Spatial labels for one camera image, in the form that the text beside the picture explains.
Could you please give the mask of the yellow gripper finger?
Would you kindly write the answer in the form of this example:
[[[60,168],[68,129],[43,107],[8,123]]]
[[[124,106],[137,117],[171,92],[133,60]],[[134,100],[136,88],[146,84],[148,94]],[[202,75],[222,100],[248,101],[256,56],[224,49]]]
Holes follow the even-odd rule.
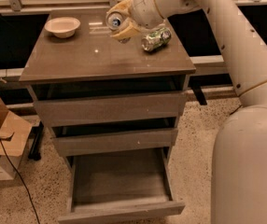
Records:
[[[112,33],[111,37],[118,40],[128,40],[141,33],[141,28],[134,22],[126,20],[121,27]]]
[[[108,10],[109,13],[118,12],[124,16],[131,16],[131,7],[133,0],[122,0]]]

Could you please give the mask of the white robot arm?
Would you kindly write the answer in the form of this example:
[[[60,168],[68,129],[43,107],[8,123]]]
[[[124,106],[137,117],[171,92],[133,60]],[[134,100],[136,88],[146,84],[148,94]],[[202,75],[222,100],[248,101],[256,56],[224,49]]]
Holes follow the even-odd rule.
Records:
[[[106,23],[117,40],[200,8],[241,109],[218,131],[212,157],[211,224],[267,224],[267,45],[232,0],[124,0]]]

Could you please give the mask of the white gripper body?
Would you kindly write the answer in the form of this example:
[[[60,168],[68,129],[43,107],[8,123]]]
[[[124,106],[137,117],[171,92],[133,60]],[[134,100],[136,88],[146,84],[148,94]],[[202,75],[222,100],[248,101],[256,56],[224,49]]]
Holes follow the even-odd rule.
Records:
[[[163,23],[163,17],[157,9],[155,0],[133,0],[131,16],[138,25],[147,29]]]

